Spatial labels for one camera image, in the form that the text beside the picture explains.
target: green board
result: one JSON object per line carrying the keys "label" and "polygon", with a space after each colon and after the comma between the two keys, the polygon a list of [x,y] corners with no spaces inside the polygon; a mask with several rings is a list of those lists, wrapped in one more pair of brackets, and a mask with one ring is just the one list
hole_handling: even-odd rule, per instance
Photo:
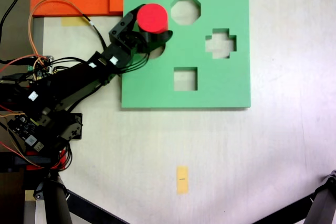
{"label": "green board", "polygon": [[[171,17],[176,1],[124,0],[124,13],[141,4],[162,5],[174,34],[160,57],[122,76],[122,107],[250,107],[248,0],[195,0],[201,5],[201,16],[191,25],[179,25]],[[206,38],[216,30],[236,38],[236,50],[229,58],[214,59],[205,50]],[[174,71],[179,69],[196,70],[196,90],[175,91]]]}

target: square hole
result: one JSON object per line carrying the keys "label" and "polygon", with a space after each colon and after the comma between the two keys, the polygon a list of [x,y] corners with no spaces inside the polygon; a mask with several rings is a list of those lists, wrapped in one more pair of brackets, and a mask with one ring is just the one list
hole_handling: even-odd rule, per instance
{"label": "square hole", "polygon": [[196,91],[197,68],[174,68],[174,90]]}

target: table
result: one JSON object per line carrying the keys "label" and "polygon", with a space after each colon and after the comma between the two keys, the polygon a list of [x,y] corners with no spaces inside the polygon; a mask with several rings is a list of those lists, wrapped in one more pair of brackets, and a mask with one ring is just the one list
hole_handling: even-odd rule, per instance
{"label": "table", "polygon": [[[83,139],[71,142],[65,185],[132,224],[249,224],[310,194],[336,163],[335,20],[335,0],[250,0],[247,110],[124,110],[115,78],[75,109]],[[93,21],[108,41],[118,18]],[[90,27],[44,19],[44,55],[95,50]]]}

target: yellow sticky note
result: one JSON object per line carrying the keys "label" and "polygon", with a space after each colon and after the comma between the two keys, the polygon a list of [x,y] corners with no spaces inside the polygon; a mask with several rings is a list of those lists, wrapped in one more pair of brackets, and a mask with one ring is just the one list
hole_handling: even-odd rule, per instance
{"label": "yellow sticky note", "polygon": [[178,166],[177,171],[177,194],[188,193],[188,167]]}
{"label": "yellow sticky note", "polygon": [[83,17],[62,17],[62,26],[89,26],[89,22]]}
{"label": "yellow sticky note", "polygon": [[33,194],[34,194],[34,190],[26,190],[25,191],[25,195],[26,195],[25,200],[26,201],[35,201],[35,198],[34,198]]}

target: black cable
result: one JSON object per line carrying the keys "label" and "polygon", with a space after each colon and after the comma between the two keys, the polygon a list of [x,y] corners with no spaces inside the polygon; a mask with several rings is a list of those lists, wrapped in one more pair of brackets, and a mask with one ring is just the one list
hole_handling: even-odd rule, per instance
{"label": "black cable", "polygon": [[96,93],[100,88],[102,87],[102,85],[99,85],[98,87],[96,87],[91,93],[87,94],[86,96],[82,97],[81,99],[79,99],[77,102],[75,102],[73,105],[71,105],[71,107],[67,110],[68,112],[73,111],[73,109],[85,98],[89,97],[90,95]]}
{"label": "black cable", "polygon": [[[12,59],[12,60],[0,60],[1,64],[8,64],[10,62],[12,62],[13,60],[16,59]],[[15,65],[15,66],[24,66],[24,65],[34,65],[36,58],[34,56],[32,56],[31,58],[25,58],[25,59],[21,59],[18,61],[13,62],[11,65]]]}
{"label": "black cable", "polygon": [[123,70],[128,70],[128,69],[130,69],[131,67],[139,66],[139,65],[141,65],[142,63],[144,63],[144,62],[146,61],[146,58],[147,58],[147,54],[145,55],[144,58],[142,58],[142,59],[139,60],[138,62],[136,62],[136,63],[132,63],[132,64],[130,64],[130,65],[127,65],[127,66],[122,67],[122,68],[119,68],[119,69],[120,69],[121,71],[123,71]]}
{"label": "black cable", "polygon": [[17,1],[18,1],[18,0],[14,0],[14,1],[12,2],[12,4],[10,5],[10,7],[8,8],[8,10],[5,12],[4,16],[3,16],[2,19],[1,19],[1,22],[0,22],[0,44],[1,44],[1,37],[2,37],[2,26],[3,26],[4,22],[5,22],[6,17],[7,17],[8,14],[11,12],[11,10],[13,9],[13,7],[15,6],[15,4],[16,4]]}
{"label": "black cable", "polygon": [[[7,127],[6,127],[4,124],[0,123],[0,126],[1,126],[2,128],[4,128],[5,131],[7,131]],[[12,139],[14,140],[15,144],[17,145],[18,149],[20,150],[20,152],[21,152],[21,153],[24,153],[23,149],[21,148],[21,145],[19,144],[19,142],[18,142],[18,140],[16,139],[16,137],[14,136],[14,134],[13,134],[10,130],[8,130],[8,131],[9,131],[10,136],[11,136]]]}
{"label": "black cable", "polygon": [[[91,20],[89,19],[88,16],[86,16],[85,14],[83,14],[83,17],[91,24]],[[94,30],[96,31],[96,33],[98,34],[98,37],[100,39],[101,45],[103,46],[103,49],[107,49],[106,43],[103,39],[103,37],[101,36],[100,32],[98,31],[98,29],[95,27],[95,25],[92,25],[92,27],[94,28]]]}
{"label": "black cable", "polygon": [[69,67],[64,67],[64,66],[55,66],[52,70],[53,73],[57,73],[59,72],[60,70],[67,70],[69,69]]}
{"label": "black cable", "polygon": [[68,153],[69,153],[68,159],[65,162],[64,169],[61,169],[60,171],[68,169],[70,167],[71,163],[72,163],[72,150],[71,150],[71,147],[70,147],[70,143],[69,143],[68,146],[69,146],[68,147]]}
{"label": "black cable", "polygon": [[17,81],[26,73],[15,73],[10,74],[9,76],[0,76],[1,81]]}
{"label": "black cable", "polygon": [[23,75],[18,81],[17,84],[27,80],[27,78],[35,73],[37,73],[38,71],[40,71],[40,68],[46,68],[49,66],[52,66],[53,64],[59,64],[59,63],[65,63],[65,62],[80,62],[80,63],[86,63],[86,61],[79,59],[79,58],[75,58],[75,57],[66,57],[66,58],[62,58],[62,59],[57,59],[54,61],[51,61],[49,63],[46,63],[44,66],[41,65],[37,65],[37,67],[30,72],[27,72],[25,75]]}
{"label": "black cable", "polygon": [[135,64],[129,65],[128,68],[122,71],[121,73],[128,73],[128,72],[136,71],[144,67],[147,64],[148,60],[149,60],[149,54],[146,54],[146,56],[142,60],[138,61]]}

